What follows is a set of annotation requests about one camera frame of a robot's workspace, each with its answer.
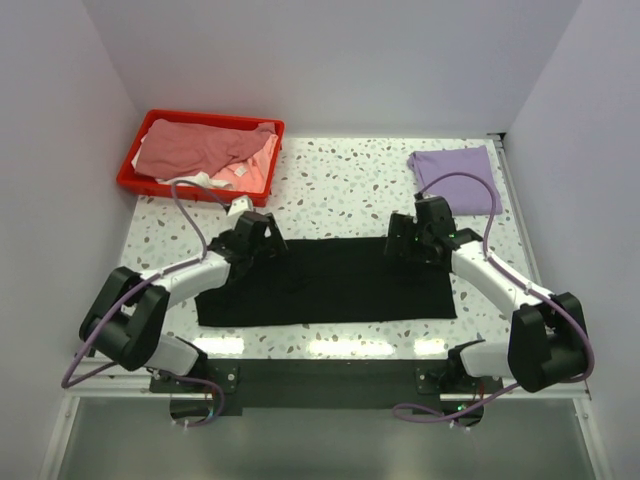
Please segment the black t shirt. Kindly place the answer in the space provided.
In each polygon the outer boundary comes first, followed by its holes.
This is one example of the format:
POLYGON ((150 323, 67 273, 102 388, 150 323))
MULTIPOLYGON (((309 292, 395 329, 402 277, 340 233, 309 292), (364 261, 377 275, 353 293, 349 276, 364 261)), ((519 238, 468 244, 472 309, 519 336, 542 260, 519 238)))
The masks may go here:
POLYGON ((202 327, 453 319, 449 274, 384 254, 385 239, 290 240, 238 279, 199 294, 202 327))

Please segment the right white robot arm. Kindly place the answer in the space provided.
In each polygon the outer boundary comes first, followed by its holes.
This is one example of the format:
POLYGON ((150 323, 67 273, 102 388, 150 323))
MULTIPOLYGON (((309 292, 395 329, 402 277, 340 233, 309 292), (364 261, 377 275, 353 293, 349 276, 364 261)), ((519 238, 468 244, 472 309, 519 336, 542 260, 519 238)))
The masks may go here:
POLYGON ((481 377, 507 377, 535 393, 592 373, 594 353, 580 301, 531 282, 494 255, 483 236, 458 228, 444 198, 417 200, 413 215, 392 214, 384 252, 442 267, 469 282, 510 323, 505 342, 476 340, 449 351, 445 379, 452 390, 466 393, 481 377))

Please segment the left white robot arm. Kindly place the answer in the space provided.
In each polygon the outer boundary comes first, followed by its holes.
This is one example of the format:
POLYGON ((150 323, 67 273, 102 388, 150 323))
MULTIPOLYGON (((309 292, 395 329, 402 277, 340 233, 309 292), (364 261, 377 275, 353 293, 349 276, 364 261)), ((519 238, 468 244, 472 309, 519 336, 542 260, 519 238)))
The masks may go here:
POLYGON ((249 211, 202 254, 144 272, 113 270, 80 326, 83 345, 74 363, 95 350, 127 371, 144 368, 172 378, 185 392, 200 390, 211 380, 208 357, 162 332, 167 312, 201 293, 229 287, 258 261, 287 252, 274 215, 249 211))

